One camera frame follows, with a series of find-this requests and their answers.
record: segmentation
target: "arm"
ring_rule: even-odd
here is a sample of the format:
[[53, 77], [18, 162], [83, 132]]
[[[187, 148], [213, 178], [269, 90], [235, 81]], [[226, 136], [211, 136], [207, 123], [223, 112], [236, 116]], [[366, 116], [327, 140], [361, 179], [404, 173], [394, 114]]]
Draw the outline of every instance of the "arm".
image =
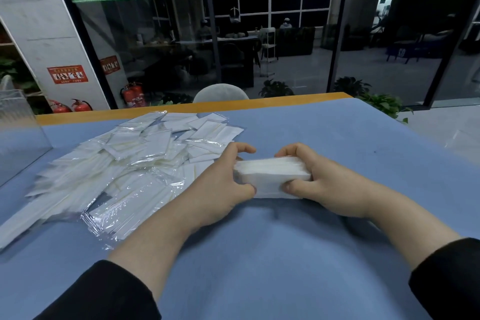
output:
[[284, 190], [336, 214], [375, 223], [413, 270], [410, 287], [434, 319], [480, 316], [480, 241], [462, 237], [408, 197], [320, 156], [302, 143], [275, 156], [301, 158], [313, 181], [294, 180]]
[[36, 319], [160, 319], [155, 301], [189, 235], [225, 217], [251, 199], [255, 188], [233, 181], [245, 143], [230, 143], [177, 198], [142, 223], [108, 260], [95, 263]]
[[154, 299], [162, 293], [170, 269], [191, 233], [225, 217], [235, 205], [251, 199], [255, 189], [233, 181], [239, 152], [254, 153], [245, 143], [231, 143], [176, 199], [166, 204], [115, 249], [108, 260], [138, 277]]

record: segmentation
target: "chair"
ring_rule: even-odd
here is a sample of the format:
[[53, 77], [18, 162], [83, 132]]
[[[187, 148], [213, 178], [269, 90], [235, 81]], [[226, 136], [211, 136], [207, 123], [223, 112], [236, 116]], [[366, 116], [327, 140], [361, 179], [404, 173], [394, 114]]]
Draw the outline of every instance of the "chair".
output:
[[275, 35], [276, 35], [276, 30], [275, 27], [272, 26], [270, 28], [261, 28], [260, 29], [260, 34], [259, 38], [261, 41], [261, 59], [264, 59], [264, 51], [266, 50], [266, 56], [267, 56], [267, 62], [270, 62], [268, 59], [270, 57], [269, 55], [269, 49], [273, 48], [273, 57], [276, 56], [276, 59], [278, 60], [279, 57], [277, 56], [277, 44], [275, 40]]
[[210, 85], [198, 92], [194, 103], [225, 102], [228, 100], [248, 100], [247, 94], [240, 88], [230, 84]]
[[225, 43], [219, 47], [222, 82], [239, 88], [248, 87], [245, 80], [245, 54], [234, 43]]

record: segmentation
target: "right hand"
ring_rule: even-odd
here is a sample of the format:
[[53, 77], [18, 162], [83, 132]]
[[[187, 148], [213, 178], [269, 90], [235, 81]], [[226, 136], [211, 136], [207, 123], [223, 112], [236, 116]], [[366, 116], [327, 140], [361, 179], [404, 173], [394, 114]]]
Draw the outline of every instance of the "right hand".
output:
[[302, 159], [313, 177], [313, 181], [287, 182], [283, 190], [299, 198], [316, 201], [338, 215], [368, 217], [378, 191], [390, 190], [317, 154], [302, 143], [289, 144], [275, 154], [275, 157], [283, 156]]

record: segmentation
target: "plastic bag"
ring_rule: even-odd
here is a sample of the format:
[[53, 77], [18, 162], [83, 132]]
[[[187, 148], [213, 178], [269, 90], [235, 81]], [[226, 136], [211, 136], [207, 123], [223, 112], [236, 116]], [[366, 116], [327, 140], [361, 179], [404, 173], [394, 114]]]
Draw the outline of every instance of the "plastic bag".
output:
[[241, 160], [235, 164], [233, 172], [237, 182], [256, 188], [256, 198], [296, 199], [286, 194], [281, 185], [291, 180], [310, 181], [312, 177], [298, 157]]

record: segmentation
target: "fire extinguisher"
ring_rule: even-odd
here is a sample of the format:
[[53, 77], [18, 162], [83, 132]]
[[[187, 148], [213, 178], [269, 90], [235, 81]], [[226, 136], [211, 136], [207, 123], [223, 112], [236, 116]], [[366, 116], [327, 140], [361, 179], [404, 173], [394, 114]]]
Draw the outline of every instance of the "fire extinguisher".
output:
[[85, 100], [79, 100], [77, 98], [74, 98], [72, 100], [75, 100], [74, 103], [71, 105], [74, 111], [76, 112], [89, 112], [92, 109], [89, 103], [87, 103]]
[[71, 113], [72, 110], [65, 104], [62, 104], [61, 102], [57, 101], [57, 100], [50, 100], [53, 105], [51, 105], [50, 107], [52, 108], [52, 111], [54, 113]]
[[123, 100], [127, 104], [127, 108], [136, 108], [136, 95], [135, 91], [130, 90], [128, 86], [125, 86], [120, 90]]
[[141, 84], [132, 82], [130, 83], [129, 87], [130, 87], [130, 90], [132, 90], [135, 93], [135, 106], [137, 108], [144, 107], [146, 105], [145, 95], [144, 95], [144, 91], [142, 90]]

